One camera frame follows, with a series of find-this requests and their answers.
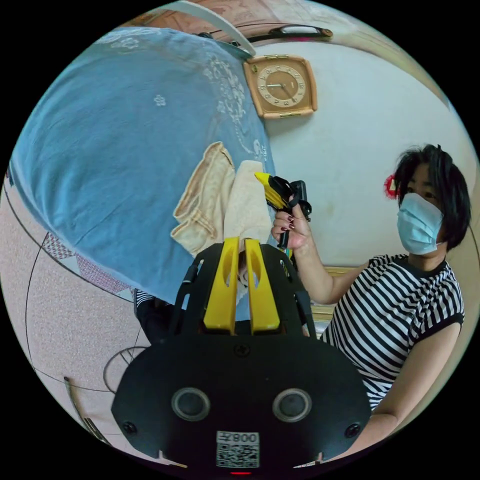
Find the clock hands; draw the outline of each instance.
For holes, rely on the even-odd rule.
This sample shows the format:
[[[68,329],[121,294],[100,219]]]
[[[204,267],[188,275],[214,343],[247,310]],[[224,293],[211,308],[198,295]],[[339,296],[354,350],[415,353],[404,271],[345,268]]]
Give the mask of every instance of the clock hands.
[[[281,88],[292,100],[294,99],[294,97],[289,93],[285,85],[282,85]]]
[[[267,87],[280,87],[292,100],[294,99],[283,83],[273,83],[271,85],[267,85]]]

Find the bed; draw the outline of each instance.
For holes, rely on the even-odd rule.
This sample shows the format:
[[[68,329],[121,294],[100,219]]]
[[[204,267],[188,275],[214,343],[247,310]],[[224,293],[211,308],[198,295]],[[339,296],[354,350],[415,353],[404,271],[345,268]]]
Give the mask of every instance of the bed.
[[[171,29],[117,28],[40,99],[12,153],[11,179],[49,232],[127,285],[174,303],[192,256],[173,211],[213,142],[235,168],[275,174],[264,123],[231,44]],[[248,296],[237,320],[250,317]]]

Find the black and white striped shirt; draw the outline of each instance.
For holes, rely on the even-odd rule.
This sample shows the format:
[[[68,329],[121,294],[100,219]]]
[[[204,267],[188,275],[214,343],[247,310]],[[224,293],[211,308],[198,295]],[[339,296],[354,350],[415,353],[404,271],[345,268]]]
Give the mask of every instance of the black and white striped shirt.
[[[338,302],[321,338],[356,366],[373,410],[414,345],[461,325],[464,316],[460,286],[446,261],[425,272],[407,255],[376,256]]]

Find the black hair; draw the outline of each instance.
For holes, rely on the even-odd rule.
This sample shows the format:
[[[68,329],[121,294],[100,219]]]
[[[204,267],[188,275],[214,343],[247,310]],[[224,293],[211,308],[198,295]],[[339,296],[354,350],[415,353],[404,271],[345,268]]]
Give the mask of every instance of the black hair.
[[[452,157],[440,145],[415,147],[402,153],[394,175],[398,206],[407,193],[408,185],[420,164],[428,164],[428,176],[438,197],[443,213],[444,238],[447,251],[454,249],[465,238],[472,219],[467,182],[454,165]]]

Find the woman's arm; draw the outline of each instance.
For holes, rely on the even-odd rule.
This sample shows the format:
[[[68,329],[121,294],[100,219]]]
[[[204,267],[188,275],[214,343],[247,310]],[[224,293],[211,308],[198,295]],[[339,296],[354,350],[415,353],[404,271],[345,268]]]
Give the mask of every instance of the woman's arm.
[[[328,461],[355,454],[387,438],[430,390],[447,363],[459,333],[460,324],[453,323],[418,342],[355,443]]]
[[[332,277],[325,270],[313,239],[309,239],[293,253],[303,286],[310,298],[321,305],[336,304],[347,293],[355,279],[369,266],[367,262],[345,275]]]

